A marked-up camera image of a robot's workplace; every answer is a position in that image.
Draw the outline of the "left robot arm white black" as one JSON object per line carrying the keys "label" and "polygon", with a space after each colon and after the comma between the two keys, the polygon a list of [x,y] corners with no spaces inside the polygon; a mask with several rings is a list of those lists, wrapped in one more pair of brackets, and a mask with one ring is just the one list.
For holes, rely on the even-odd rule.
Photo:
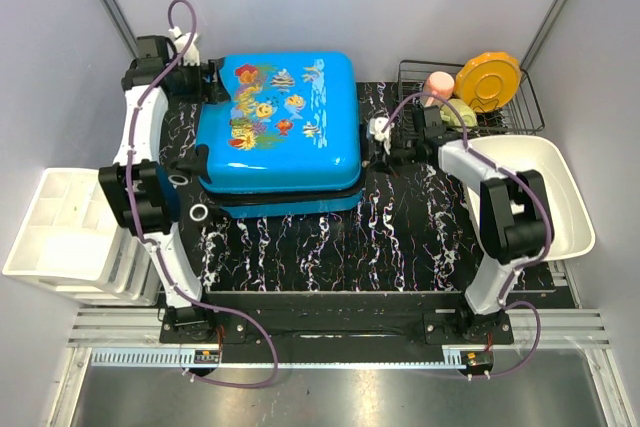
{"label": "left robot arm white black", "polygon": [[172,98],[224,103],[224,62],[187,65],[165,36],[137,38],[137,56],[121,80],[126,120],[113,163],[99,170],[102,192],[118,225],[149,254],[165,291],[161,339],[221,342],[221,316],[205,308],[203,288],[180,238],[180,198],[159,160],[161,127]]}

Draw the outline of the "blue cartoon fish suitcase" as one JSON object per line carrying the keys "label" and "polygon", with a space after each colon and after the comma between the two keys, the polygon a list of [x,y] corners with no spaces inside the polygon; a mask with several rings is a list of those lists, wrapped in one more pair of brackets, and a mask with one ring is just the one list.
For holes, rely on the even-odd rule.
{"label": "blue cartoon fish suitcase", "polygon": [[232,218],[349,211],[366,140],[354,67],[340,52],[234,54],[203,77],[187,174]]}

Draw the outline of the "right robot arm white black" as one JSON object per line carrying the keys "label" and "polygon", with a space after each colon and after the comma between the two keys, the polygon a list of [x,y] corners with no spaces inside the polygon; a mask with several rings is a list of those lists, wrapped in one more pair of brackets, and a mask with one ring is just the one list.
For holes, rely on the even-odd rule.
{"label": "right robot arm white black", "polygon": [[393,173],[429,164],[456,178],[479,197],[483,257],[460,306],[445,328],[476,343],[504,322],[507,298],[522,271],[544,260],[554,237],[546,186],[536,170],[510,171],[474,149],[466,127],[447,128],[436,108],[411,107],[413,124],[394,135],[393,117],[375,117],[367,136],[378,144],[371,167]]}

